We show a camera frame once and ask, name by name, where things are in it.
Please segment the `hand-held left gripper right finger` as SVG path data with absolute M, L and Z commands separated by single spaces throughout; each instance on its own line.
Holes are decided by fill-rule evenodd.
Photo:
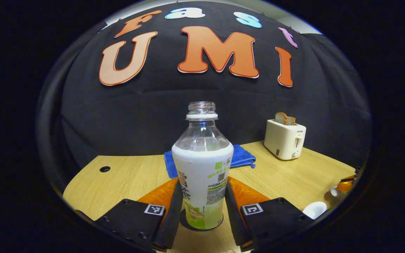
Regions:
M 271 199 L 231 176 L 227 178 L 225 202 L 231 231 L 241 251 L 282 242 L 314 221 L 284 197 Z

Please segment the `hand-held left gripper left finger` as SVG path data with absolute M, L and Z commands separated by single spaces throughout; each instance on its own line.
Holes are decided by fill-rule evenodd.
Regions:
M 136 201 L 120 200 L 94 223 L 144 251 L 167 251 L 173 247 L 182 202 L 179 179 L 175 178 Z

